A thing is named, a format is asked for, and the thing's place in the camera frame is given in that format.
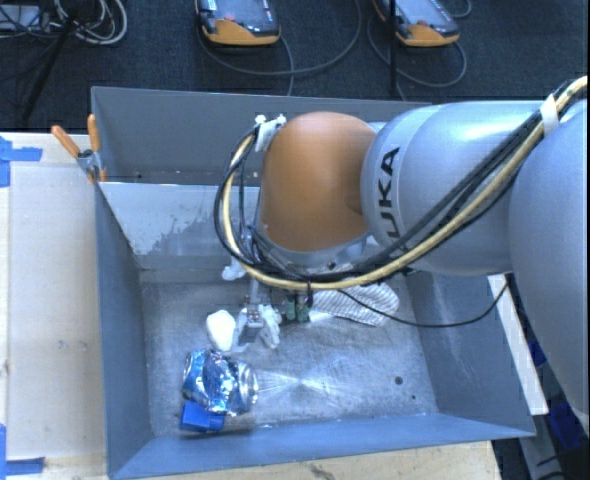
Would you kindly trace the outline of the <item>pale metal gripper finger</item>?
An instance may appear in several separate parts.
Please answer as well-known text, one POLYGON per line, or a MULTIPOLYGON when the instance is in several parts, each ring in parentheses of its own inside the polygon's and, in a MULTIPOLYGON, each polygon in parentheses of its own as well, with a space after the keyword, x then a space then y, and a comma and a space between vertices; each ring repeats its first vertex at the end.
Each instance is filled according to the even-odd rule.
POLYGON ((276 349, 280 344, 280 325, 282 323, 282 316, 280 312, 271 305, 260 305, 258 311, 262 323, 259 335, 268 348, 276 349))
POLYGON ((243 352, 254 343, 257 336, 257 312, 244 308, 237 317, 236 330, 233 336, 233 352, 243 352))

